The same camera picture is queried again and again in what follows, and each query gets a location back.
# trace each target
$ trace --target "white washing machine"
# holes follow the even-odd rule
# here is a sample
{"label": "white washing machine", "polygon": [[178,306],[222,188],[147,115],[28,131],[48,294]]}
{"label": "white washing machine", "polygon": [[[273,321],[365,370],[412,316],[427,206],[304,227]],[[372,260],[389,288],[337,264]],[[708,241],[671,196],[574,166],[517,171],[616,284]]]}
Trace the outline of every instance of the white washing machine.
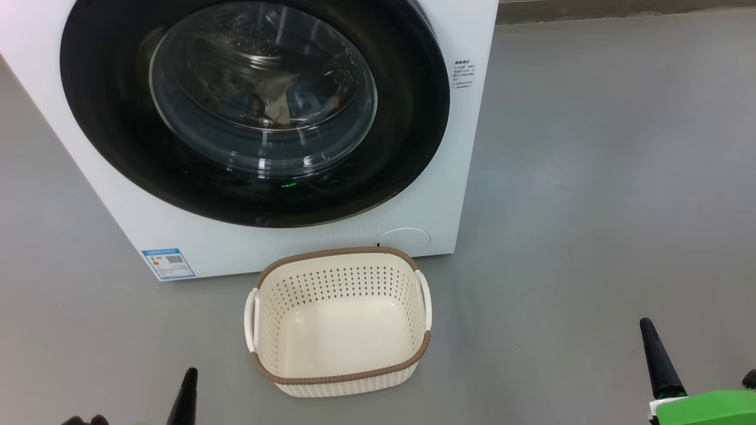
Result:
{"label": "white washing machine", "polygon": [[153,273],[202,278],[452,253],[496,9],[10,0],[0,53]]}

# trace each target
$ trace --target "white plastic basket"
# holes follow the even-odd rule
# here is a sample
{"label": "white plastic basket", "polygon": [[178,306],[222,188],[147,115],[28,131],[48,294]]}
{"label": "white plastic basket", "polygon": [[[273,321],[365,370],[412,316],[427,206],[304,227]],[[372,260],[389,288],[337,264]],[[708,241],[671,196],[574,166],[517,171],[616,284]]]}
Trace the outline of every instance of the white plastic basket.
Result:
{"label": "white plastic basket", "polygon": [[262,375],[295,397],[347,396],[398,385],[430,342],[423,273],[392,248],[282,259],[247,297],[244,334]]}

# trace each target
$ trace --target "washing machine door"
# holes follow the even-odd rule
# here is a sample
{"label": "washing machine door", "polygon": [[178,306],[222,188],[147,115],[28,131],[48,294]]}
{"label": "washing machine door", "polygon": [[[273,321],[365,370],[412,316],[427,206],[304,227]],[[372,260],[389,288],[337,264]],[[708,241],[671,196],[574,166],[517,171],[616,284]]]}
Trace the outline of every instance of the washing machine door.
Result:
{"label": "washing machine door", "polygon": [[448,118],[431,29],[396,0],[78,0],[60,73],[113,167],[241,225],[381,204],[428,165]]}

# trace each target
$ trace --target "gray floor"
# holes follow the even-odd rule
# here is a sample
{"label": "gray floor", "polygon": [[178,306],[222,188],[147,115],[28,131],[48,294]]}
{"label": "gray floor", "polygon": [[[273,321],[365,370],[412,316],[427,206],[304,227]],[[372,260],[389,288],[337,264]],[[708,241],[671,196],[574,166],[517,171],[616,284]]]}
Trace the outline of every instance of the gray floor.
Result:
{"label": "gray floor", "polygon": [[254,275],[158,283],[0,67],[5,423],[638,424],[637,321],[689,392],[756,367],[756,13],[497,28],[457,253],[421,259],[405,385],[301,400],[253,368]]}

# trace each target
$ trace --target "instruction sticker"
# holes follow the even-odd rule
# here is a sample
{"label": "instruction sticker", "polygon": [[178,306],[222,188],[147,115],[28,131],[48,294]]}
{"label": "instruction sticker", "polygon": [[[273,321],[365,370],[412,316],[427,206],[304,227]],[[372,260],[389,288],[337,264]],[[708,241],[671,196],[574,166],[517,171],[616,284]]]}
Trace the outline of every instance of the instruction sticker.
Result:
{"label": "instruction sticker", "polygon": [[451,87],[452,88],[472,87],[475,71],[476,71],[475,64],[470,63],[469,59],[468,60],[455,60],[454,69],[451,71]]}

